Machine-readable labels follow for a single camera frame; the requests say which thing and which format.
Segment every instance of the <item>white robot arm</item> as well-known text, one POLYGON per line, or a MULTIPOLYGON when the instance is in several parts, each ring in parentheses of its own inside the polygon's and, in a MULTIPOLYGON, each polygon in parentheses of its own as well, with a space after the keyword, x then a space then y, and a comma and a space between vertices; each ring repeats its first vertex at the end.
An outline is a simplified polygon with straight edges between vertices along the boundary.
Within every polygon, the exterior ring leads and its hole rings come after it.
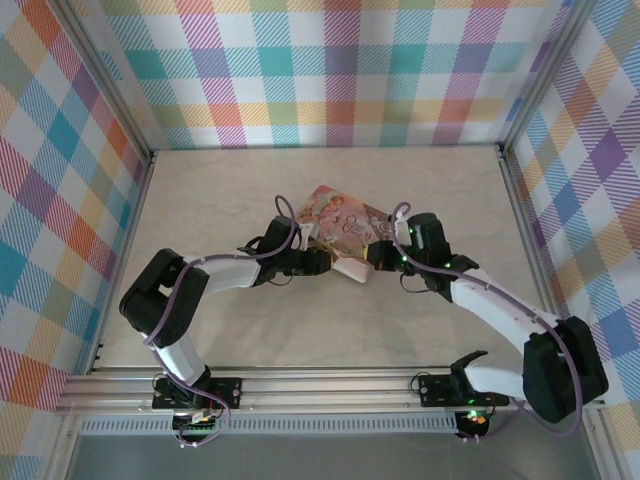
MULTIPOLYGON (((593 400, 608 389, 590 330, 582 320, 575 317, 560 320, 511 294, 505 295, 505 290, 491 281, 475 262, 451 253, 435 215, 416 215, 408 222, 410 234, 405 236, 406 251, 401 254, 391 241, 380 241, 368 247, 367 260, 376 270, 420 275, 432 292, 476 314, 500 332, 520 354, 519 360, 514 362, 484 351, 470 353, 451 365, 446 385, 428 385, 425 390, 429 390, 430 395, 443 394, 464 404, 480 393, 496 393, 526 400, 542 418, 554 423, 572 413, 576 396, 567 358, 554 335, 535 321, 531 312, 546 322, 569 349, 580 379, 583 402, 593 400), (411 265, 416 262, 407 261, 409 257, 435 268, 431 269, 433 271, 417 269, 411 265), (446 391, 438 392, 440 387, 446 391)), ((294 250, 291 243, 282 253, 268 259, 240 261, 243 256, 268 252, 286 243, 290 228, 289 219, 277 217, 259 239, 256 249, 248 245, 231 258, 204 262, 187 269, 180 285, 175 285, 178 274, 193 263, 192 259, 168 249, 161 250, 125 294, 120 312, 147 339, 145 343, 155 350, 179 384, 200 391, 210 392, 213 388, 209 368, 187 335, 202 295, 262 285, 278 272, 307 276, 331 269, 331 256, 327 251, 315 247, 294 250), (166 323, 157 331, 169 300, 160 291, 161 286, 178 290, 166 323)), ((180 390, 178 393, 183 400, 186 399, 183 403, 193 408, 202 406, 203 399, 197 394, 174 386, 180 390)))

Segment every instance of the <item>plaid wallpaper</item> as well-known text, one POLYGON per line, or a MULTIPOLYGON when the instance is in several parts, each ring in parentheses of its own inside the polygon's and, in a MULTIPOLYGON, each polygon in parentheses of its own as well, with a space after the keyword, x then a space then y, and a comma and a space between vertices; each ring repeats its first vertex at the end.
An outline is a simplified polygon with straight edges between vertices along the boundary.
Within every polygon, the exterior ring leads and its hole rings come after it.
POLYGON ((0 479, 36 476, 143 164, 45 0, 0 0, 0 479))
POLYGON ((516 155, 554 294, 593 325, 640 478, 640 0, 600 0, 516 155))
POLYGON ((149 143, 190 149, 495 142, 572 2, 74 3, 149 143))

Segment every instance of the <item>white floor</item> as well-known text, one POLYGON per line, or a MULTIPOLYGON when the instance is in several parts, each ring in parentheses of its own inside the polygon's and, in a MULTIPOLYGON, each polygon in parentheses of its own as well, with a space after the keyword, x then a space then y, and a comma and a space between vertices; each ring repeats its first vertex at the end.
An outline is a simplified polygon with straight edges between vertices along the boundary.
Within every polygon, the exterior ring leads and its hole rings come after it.
MULTIPOLYGON (((117 301, 159 249, 230 252, 264 233, 276 194, 298 208, 320 184, 385 211, 407 200, 413 213, 435 212, 454 252, 539 304, 490 147, 163 152, 117 301)), ((114 307, 98 365, 153 365, 114 307)), ((435 366, 510 349, 479 318, 437 294, 407 294, 386 272, 366 285, 329 272, 210 295, 189 333, 213 366, 435 366)))

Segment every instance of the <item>metal frame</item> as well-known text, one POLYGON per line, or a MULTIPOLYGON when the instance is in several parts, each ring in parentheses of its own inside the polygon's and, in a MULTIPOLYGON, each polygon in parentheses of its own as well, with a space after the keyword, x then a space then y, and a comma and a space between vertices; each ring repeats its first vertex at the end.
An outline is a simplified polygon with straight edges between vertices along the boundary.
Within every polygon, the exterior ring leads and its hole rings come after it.
POLYGON ((138 223, 140 222, 142 209, 144 208, 144 203, 145 203, 145 200, 147 199, 147 193, 149 192, 149 186, 151 185, 151 177, 153 176, 156 157, 157 156, 154 154, 154 156, 151 158, 150 162, 147 164, 142 174, 142 179, 140 182, 140 193, 138 194, 138 199, 136 200, 136 205, 133 209, 131 220, 127 228, 127 235, 124 239, 124 243, 122 246, 122 253, 120 254, 120 257, 116 264, 113 281, 111 282, 111 284, 107 289, 107 298, 105 300, 105 308, 103 309, 100 315, 100 318, 98 320, 98 327, 96 328, 96 334, 93 338, 91 349, 89 350, 91 353, 89 354, 89 357, 87 358, 87 362, 83 368, 83 371, 86 372, 87 375, 89 375, 93 370, 93 365, 95 364, 95 361, 99 358, 98 352, 100 348, 104 345, 103 340, 105 335, 107 318, 109 318, 109 315, 111 313, 113 306, 117 303, 115 302, 115 297, 118 294, 120 284, 122 283, 122 277, 124 276, 124 270, 127 265, 129 255, 131 254, 133 239, 135 237, 136 230, 138 229, 138 223))
POLYGON ((513 152, 516 143, 529 125, 597 2, 598 0, 576 0, 574 2, 562 27, 560 36, 551 46, 544 65, 536 75, 535 82, 524 96, 525 100, 518 110, 511 128, 505 135, 504 151, 507 154, 513 152))
POLYGON ((100 53, 96 50, 93 42, 85 32, 73 8, 69 6, 67 0, 49 0, 48 3, 80 54, 82 62, 96 82, 98 90, 100 90, 105 97, 107 104, 109 104, 114 115, 122 125, 136 153, 141 158, 144 158, 145 161, 150 162, 153 157, 151 147, 147 144, 144 134, 138 126, 138 122, 122 98, 100 53))
MULTIPOLYGON (((468 407, 423 408, 409 389, 418 372, 447 375, 448 367, 424 368, 214 368, 215 377, 240 377, 243 414, 362 414, 468 411, 468 407)), ((59 414, 149 415, 156 368, 100 369, 73 376, 59 414)))
MULTIPOLYGON (((496 145, 496 156, 542 305, 546 310, 560 315, 558 304, 551 294, 551 286, 542 262, 540 250, 536 247, 531 224, 527 221, 526 211, 522 202, 523 197, 511 168, 511 162, 517 161, 515 153, 507 154, 503 145, 496 145)), ((584 409, 583 424, 587 430, 587 438, 600 476, 607 480, 631 479, 629 466, 620 453, 622 449, 611 434, 612 427, 609 413, 604 402, 601 402, 601 408, 584 409)))

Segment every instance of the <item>purple cable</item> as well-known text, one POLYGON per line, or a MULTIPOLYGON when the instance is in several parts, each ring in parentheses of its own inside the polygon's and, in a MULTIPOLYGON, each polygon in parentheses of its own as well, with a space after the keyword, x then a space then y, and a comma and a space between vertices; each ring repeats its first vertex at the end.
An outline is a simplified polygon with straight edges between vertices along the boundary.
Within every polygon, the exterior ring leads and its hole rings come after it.
MULTIPOLYGON (((392 218, 393 218, 393 222, 394 223, 395 223, 395 220, 398 218, 398 213, 400 213, 400 209, 404 209, 402 214, 403 214, 403 216, 406 216, 406 214, 409 213, 409 211, 411 210, 411 204, 408 203, 408 202, 401 202, 401 203, 398 204, 398 206, 393 210, 393 217, 392 218)), ((417 262, 416 260, 411 258, 407 254, 407 252, 404 250, 404 248, 402 248, 402 245, 400 245, 400 242, 398 241, 398 236, 396 235, 396 229, 395 229, 394 225, 392 224, 390 227, 391 227, 390 228, 391 240, 393 241, 394 247, 396 247, 398 252, 400 252, 400 255, 402 255, 403 257, 407 258, 407 261, 411 265, 413 265, 416 268, 419 268, 420 270, 424 270, 425 272, 438 273, 440 275, 450 275, 452 277, 457 277, 457 278, 461 278, 461 279, 464 279, 464 280, 468 280, 468 281, 470 281, 472 283, 475 283, 476 285, 479 285, 480 287, 482 287, 482 288, 484 288, 486 290, 491 290, 492 292, 494 292, 495 294, 500 296, 502 299, 506 300, 511 305, 513 305, 517 309, 521 310, 524 314, 526 314, 527 316, 531 317, 533 320, 535 320, 537 323, 539 323, 542 326, 542 328, 544 328, 549 333, 549 335, 551 335, 551 337, 554 339, 554 341, 558 344, 558 347, 560 347, 560 351, 564 355, 564 358, 565 358, 565 360, 567 362, 567 366, 569 367, 569 373, 571 374, 571 381, 573 383, 573 390, 574 390, 575 396, 576 396, 576 415, 575 415, 575 418, 573 420, 573 424, 571 425, 571 427, 568 430, 559 432, 559 431, 549 427, 547 425, 547 423, 542 418, 540 418, 540 416, 537 415, 535 412, 529 412, 528 410, 525 410, 520 402, 516 401, 516 404, 518 405, 518 411, 525 411, 527 414, 529 414, 536 422, 538 422, 548 432, 551 432, 551 433, 553 433, 555 435, 558 435, 558 436, 561 436, 561 437, 572 435, 573 433, 575 433, 578 430, 578 428, 580 428, 580 424, 582 423, 582 407, 583 407, 582 387, 580 385, 580 377, 578 376, 578 369, 576 367, 576 364, 575 364, 573 358, 571 357, 571 353, 569 352, 569 348, 564 343, 562 338, 560 338, 560 335, 558 335, 558 333, 551 327, 551 325, 549 325, 542 318, 540 318, 535 311, 533 311, 528 306, 524 305, 522 302, 520 302, 517 298, 513 297, 508 292, 505 292, 504 290, 502 290, 502 289, 500 289, 500 288, 498 288, 498 287, 496 287, 494 285, 491 285, 491 283, 486 282, 484 280, 481 280, 479 278, 472 277, 471 275, 466 275, 466 274, 461 273, 461 272, 455 272, 455 271, 447 270, 447 269, 443 269, 443 268, 434 268, 434 267, 430 267, 428 265, 424 265, 424 264, 422 264, 420 262, 417 262)), ((498 433, 498 432, 503 431, 503 430, 504 430, 504 426, 501 425, 493 433, 495 434, 495 433, 498 433)))
POLYGON ((180 385, 182 388, 189 390, 190 392, 195 393, 196 395, 203 396, 205 398, 208 398, 209 400, 216 402, 217 404, 221 405, 224 410, 223 412, 225 416, 224 423, 221 423, 220 425, 218 425, 218 429, 215 432, 213 432, 211 435, 208 435, 207 437, 205 437, 203 440, 199 442, 187 442, 182 437, 182 430, 178 430, 178 441, 186 447, 200 447, 216 439, 222 433, 222 431, 227 426, 229 426, 229 422, 231 421, 231 409, 229 408, 229 404, 227 404, 227 402, 225 402, 219 396, 214 395, 213 393, 205 392, 204 390, 200 390, 199 388, 195 388, 189 385, 187 382, 185 382, 181 378, 176 377, 173 373, 171 373, 169 368, 167 368, 167 365, 162 361, 162 358, 160 358, 160 355, 158 355, 158 352, 156 352, 155 350, 153 351, 153 356, 155 357, 156 361, 160 364, 160 367, 162 368, 163 372, 166 372, 167 378, 169 378, 173 383, 175 383, 176 385, 180 385))
POLYGON ((165 307, 164 312, 162 313, 162 317, 160 318, 160 321, 158 322, 158 325, 156 325, 156 327, 151 331, 149 336, 147 338, 145 338, 145 340, 143 342, 145 345, 147 345, 147 346, 151 345, 153 343, 153 341, 156 339, 156 337, 158 336, 158 334, 162 331, 162 329, 166 325, 167 320, 169 318, 169 314, 171 313, 171 310, 173 309, 173 305, 176 302, 176 296, 177 296, 178 290, 180 289, 180 285, 182 284, 182 280, 184 279, 185 275, 187 274, 187 272, 190 269, 192 269, 196 265, 202 265, 203 263, 211 262, 211 261, 214 261, 214 260, 224 260, 224 259, 227 259, 227 260, 228 259, 232 259, 232 260, 262 260, 264 258, 273 257, 274 255, 279 254, 285 248, 287 248, 287 246, 293 240, 293 236, 295 235, 295 231, 296 231, 295 213, 293 211, 293 207, 289 203, 289 200, 284 198, 282 195, 276 195, 276 198, 275 198, 276 209, 278 210, 278 213, 280 215, 283 215, 282 214, 282 210, 280 210, 280 205, 278 203, 278 201, 280 201, 280 200, 282 200, 284 202, 284 204, 286 205, 287 209, 289 210, 289 218, 291 219, 291 230, 289 231, 289 236, 287 237, 287 239, 284 242, 282 242, 282 245, 280 245, 275 250, 272 250, 271 252, 261 253, 260 255, 234 255, 234 254, 230 254, 230 253, 224 253, 224 254, 209 255, 209 256, 206 256, 204 258, 197 258, 197 259, 187 263, 184 266, 184 268, 180 271, 180 274, 178 275, 178 278, 176 279, 176 282, 173 285, 173 290, 171 291, 171 295, 169 295, 169 301, 167 302, 167 306, 165 307))

